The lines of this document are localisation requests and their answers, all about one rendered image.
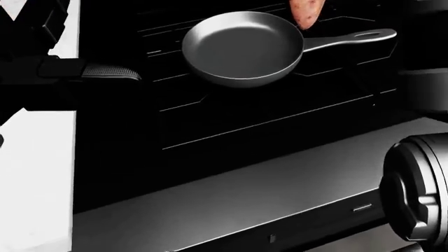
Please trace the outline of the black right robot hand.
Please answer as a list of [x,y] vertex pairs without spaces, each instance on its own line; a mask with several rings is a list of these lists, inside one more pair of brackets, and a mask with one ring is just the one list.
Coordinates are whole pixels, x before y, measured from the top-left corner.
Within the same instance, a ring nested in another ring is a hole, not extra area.
[[402,91],[413,109],[448,114],[448,0],[402,0]]

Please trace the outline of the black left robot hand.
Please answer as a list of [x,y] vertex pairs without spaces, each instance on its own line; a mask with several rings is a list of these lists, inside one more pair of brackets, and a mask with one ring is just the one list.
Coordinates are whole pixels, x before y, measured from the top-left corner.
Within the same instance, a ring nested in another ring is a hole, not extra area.
[[0,126],[21,109],[75,111],[86,99],[109,109],[134,97],[141,77],[122,66],[49,55],[71,0],[26,0],[16,18],[0,6]]

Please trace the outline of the reddish brown sweet potato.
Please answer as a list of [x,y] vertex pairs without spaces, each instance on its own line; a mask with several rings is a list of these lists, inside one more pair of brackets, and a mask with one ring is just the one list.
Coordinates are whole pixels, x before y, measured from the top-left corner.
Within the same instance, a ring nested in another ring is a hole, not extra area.
[[289,0],[294,21],[301,30],[307,30],[318,20],[326,0]]

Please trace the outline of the grey metal frying pan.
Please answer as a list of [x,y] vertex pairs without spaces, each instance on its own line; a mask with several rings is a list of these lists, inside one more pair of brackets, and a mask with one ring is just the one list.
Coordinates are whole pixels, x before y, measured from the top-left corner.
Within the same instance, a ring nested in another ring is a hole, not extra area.
[[385,41],[396,35],[393,29],[373,29],[305,38],[279,16],[239,11],[196,24],[183,37],[181,52],[192,71],[206,81],[228,88],[258,88],[287,76],[306,52]]

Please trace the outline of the black glass steel stove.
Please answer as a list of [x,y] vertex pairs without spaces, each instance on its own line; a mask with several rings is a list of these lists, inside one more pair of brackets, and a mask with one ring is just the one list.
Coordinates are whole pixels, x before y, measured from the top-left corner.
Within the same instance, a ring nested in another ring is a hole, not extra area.
[[[448,0],[442,0],[448,7]],[[77,112],[73,252],[302,252],[385,224],[387,150],[448,123],[411,111],[402,70],[448,70],[448,9],[327,0],[305,37],[395,38],[304,54],[265,87],[213,85],[181,40],[206,18],[288,0],[81,0],[80,56],[142,80],[98,80]]]

